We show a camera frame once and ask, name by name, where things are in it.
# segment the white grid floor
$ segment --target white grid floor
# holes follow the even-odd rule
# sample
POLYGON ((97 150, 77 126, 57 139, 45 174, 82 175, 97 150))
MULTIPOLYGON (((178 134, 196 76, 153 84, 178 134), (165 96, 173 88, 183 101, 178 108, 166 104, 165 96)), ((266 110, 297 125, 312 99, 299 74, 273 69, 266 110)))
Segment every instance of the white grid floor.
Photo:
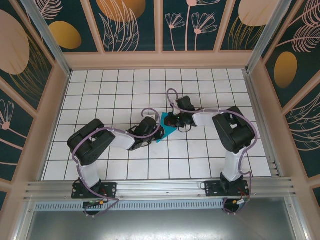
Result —
MULTIPOLYGON (((177 90, 179 97, 188 95, 196 108, 235 105, 258 130, 241 69, 73 71, 42 179, 78 178, 67 140, 94 118, 128 130, 141 122, 143 108, 171 112, 166 99, 169 88, 177 90)), ((260 134, 258 137, 243 161, 243 171, 251 170, 253 177, 270 177, 260 134)), ((109 147, 97 165, 102 180, 219 178, 225 155, 215 128, 194 127, 135 151, 109 147)))

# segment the dark teal wallpaper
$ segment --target dark teal wallpaper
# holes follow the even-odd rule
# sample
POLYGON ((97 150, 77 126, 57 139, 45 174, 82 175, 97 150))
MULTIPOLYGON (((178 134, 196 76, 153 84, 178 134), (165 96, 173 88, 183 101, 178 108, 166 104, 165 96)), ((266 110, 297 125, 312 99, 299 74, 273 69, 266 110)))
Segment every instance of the dark teal wallpaper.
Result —
POLYGON ((278 35, 279 31, 281 30, 282 26, 284 25, 284 23, 285 23, 285 21, 287 20, 290 12, 291 12, 291 10, 292 10, 292 8, 295 6, 296 3, 297 3, 297 0, 292 0, 290 6, 289 6, 289 8, 288 8, 288 10, 286 11, 286 13, 285 13, 282 21, 280 22, 277 30, 275 31, 275 33, 273 34, 272 38, 271 38, 270 41, 269 41, 269 44, 266 46, 265 50, 263 51, 263 53, 262 53, 262 58, 264 58, 265 55, 267 54, 267 52, 269 51, 272 43, 274 42, 276 36, 278 35))
POLYGON ((313 193, 314 193, 315 198, 316 198, 318 205, 320 207, 320 187, 314 188, 313 193))
POLYGON ((90 0, 106 52, 155 51, 154 0, 90 0))
POLYGON ((277 3, 236 0, 220 50, 253 50, 277 3))
POLYGON ((212 51, 226 2, 164 0, 163 51, 212 51))
POLYGON ((33 120, 0 90, 0 179, 12 180, 33 120))
POLYGON ((309 178, 320 174, 320 84, 286 116, 309 178))
POLYGON ((0 77, 34 109, 52 65, 8 0, 0 1, 0 77))
POLYGON ((2 206, 4 205, 6 196, 7 196, 7 193, 5 191, 0 191, 0 212, 1 212, 2 206))
POLYGON ((282 107, 320 70, 319 8, 304 1, 265 65, 282 107))

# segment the enclosure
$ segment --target enclosure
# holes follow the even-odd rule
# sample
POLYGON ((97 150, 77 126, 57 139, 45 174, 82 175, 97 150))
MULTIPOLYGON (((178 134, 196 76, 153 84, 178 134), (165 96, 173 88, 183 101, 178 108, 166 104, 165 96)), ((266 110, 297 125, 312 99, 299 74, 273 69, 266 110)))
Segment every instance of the enclosure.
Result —
POLYGON ((319 16, 318 0, 1 1, 0 238, 318 239, 319 16), (128 131, 145 108, 172 112, 168 89, 252 122, 248 206, 233 217, 206 196, 226 150, 197 126, 108 147, 98 176, 120 202, 87 219, 68 139, 93 119, 128 131))

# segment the fern illustration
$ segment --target fern illustration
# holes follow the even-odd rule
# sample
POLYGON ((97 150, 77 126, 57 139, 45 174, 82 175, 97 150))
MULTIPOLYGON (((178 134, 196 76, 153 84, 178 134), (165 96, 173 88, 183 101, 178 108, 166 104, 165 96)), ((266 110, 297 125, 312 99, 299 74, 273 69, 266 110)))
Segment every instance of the fern illustration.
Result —
POLYGON ((47 20, 53 20, 63 8, 61 0, 34 0, 34 2, 42 17, 47 20))
POLYGON ((277 47, 292 43, 293 50, 299 53, 311 53, 320 43, 320 25, 304 25, 296 31, 293 39, 282 42, 277 47))

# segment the blue object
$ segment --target blue object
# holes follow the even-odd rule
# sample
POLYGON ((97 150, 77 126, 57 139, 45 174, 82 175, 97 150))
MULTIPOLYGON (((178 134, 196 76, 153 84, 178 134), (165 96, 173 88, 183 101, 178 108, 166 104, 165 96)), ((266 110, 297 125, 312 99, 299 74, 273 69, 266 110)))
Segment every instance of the blue object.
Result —
POLYGON ((168 116, 169 114, 166 113, 166 112, 163 112, 162 115, 161 115, 161 126, 163 127, 164 129, 164 136, 162 139, 168 137, 170 134, 172 134, 175 130, 177 130, 176 127, 172 127, 172 126, 166 126, 165 125, 165 118, 166 116, 168 116))

